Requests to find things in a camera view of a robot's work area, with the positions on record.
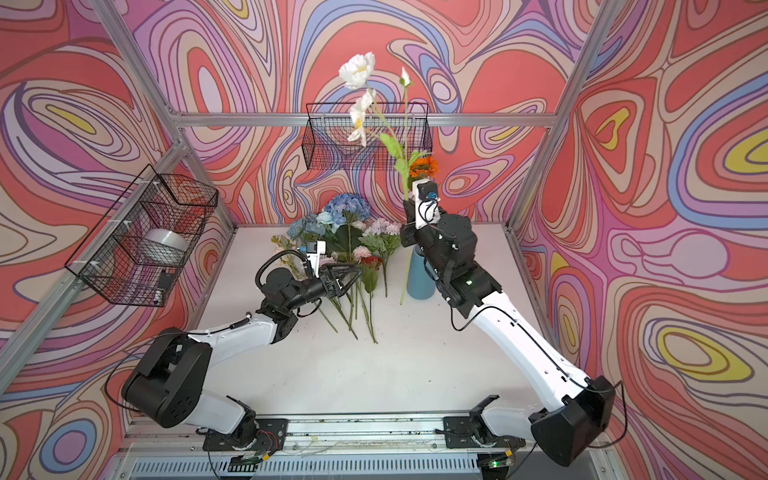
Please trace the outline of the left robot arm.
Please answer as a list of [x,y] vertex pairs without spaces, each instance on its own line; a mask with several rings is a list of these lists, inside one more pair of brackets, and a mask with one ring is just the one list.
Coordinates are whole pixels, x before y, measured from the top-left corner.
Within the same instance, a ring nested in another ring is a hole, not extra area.
[[361,277],[352,264],[330,263],[299,280],[279,267],[261,267],[255,283],[261,307],[237,322],[205,331],[169,328],[155,338],[121,388],[122,399],[163,428],[180,424],[229,436],[255,434],[255,413],[243,402],[204,388],[209,370],[252,349],[285,339],[305,305],[343,297]]

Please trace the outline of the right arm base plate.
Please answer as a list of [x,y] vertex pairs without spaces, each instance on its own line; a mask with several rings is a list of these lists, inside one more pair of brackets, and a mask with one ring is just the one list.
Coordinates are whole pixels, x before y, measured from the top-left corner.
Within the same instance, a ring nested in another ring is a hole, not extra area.
[[514,436],[493,434],[481,420],[469,414],[446,416],[442,427],[435,433],[442,435],[449,449],[504,448],[517,451],[526,446],[526,440]]

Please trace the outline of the white poppy flower stem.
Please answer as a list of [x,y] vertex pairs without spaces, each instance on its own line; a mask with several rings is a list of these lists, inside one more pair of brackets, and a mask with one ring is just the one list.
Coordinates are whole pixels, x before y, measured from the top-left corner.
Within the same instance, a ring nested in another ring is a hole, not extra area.
[[367,52],[352,56],[338,70],[338,76],[346,89],[364,90],[348,109],[352,130],[349,132],[347,141],[357,142],[365,148],[368,146],[369,139],[378,140],[394,160],[394,170],[400,176],[403,199],[409,200],[411,196],[411,184],[408,179],[410,163],[421,156],[431,155],[431,150],[421,146],[411,148],[409,145],[413,122],[409,112],[408,92],[413,82],[407,70],[402,68],[399,78],[404,95],[404,113],[402,132],[397,133],[393,124],[384,115],[384,103],[377,99],[377,91],[370,84],[375,67],[375,54]]

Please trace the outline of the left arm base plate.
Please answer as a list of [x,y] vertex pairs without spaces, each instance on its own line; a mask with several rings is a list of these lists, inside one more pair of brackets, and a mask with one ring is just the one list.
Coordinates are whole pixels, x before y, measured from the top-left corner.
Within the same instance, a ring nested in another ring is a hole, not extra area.
[[286,418],[245,419],[231,434],[206,433],[203,450],[274,454],[284,448],[288,425]]

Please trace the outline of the purple and pink mixed bouquet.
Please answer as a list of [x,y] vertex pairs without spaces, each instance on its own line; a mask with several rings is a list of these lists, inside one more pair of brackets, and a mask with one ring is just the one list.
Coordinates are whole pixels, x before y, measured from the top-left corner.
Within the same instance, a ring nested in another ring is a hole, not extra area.
[[[327,264],[327,263],[339,263],[332,257],[324,256],[322,258],[321,265]],[[340,298],[333,298],[329,299],[329,302],[333,306],[336,313],[340,316],[341,320],[344,322],[345,327],[348,332],[350,332],[355,340],[358,340],[359,337],[357,333],[354,330],[353,327],[353,319],[354,319],[354,311],[355,311],[355,300],[352,297],[353,290],[355,285],[352,287],[352,289],[343,297]]]

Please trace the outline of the bright blue hydrangea stem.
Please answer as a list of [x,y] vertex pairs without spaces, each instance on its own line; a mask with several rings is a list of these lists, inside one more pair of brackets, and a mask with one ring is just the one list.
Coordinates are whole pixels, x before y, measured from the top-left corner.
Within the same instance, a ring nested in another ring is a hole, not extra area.
[[369,203],[357,194],[339,194],[331,199],[318,220],[325,226],[324,240],[329,250],[341,262],[353,262],[353,252],[361,245],[360,238],[371,216]]

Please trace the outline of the orange gerbera flower stem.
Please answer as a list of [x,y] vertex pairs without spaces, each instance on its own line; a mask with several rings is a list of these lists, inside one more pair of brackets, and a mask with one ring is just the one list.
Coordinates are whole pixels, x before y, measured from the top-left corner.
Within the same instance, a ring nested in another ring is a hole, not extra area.
[[438,172],[438,162],[432,155],[421,156],[410,163],[408,179],[415,181],[433,178]]

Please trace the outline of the red gerbera flower stem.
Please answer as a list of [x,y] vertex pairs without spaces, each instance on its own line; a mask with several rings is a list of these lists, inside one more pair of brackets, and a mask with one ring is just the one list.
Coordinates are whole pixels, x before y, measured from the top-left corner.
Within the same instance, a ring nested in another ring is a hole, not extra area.
[[361,281],[365,291],[362,295],[365,321],[373,343],[377,344],[378,341],[373,324],[372,300],[373,293],[378,285],[378,271],[383,264],[383,260],[380,257],[371,255],[363,257],[360,263],[362,268]]

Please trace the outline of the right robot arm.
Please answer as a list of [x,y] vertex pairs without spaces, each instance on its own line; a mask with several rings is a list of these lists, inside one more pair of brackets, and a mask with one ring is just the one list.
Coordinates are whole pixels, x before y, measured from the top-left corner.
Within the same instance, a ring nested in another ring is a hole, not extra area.
[[497,395],[487,397],[470,413],[477,435],[530,438],[556,464],[571,465],[607,429],[616,385],[566,360],[523,317],[476,261],[477,236],[468,218],[445,213],[437,200],[407,200],[403,208],[402,244],[420,249],[440,296],[467,327],[495,342],[539,399],[534,407],[515,408]]

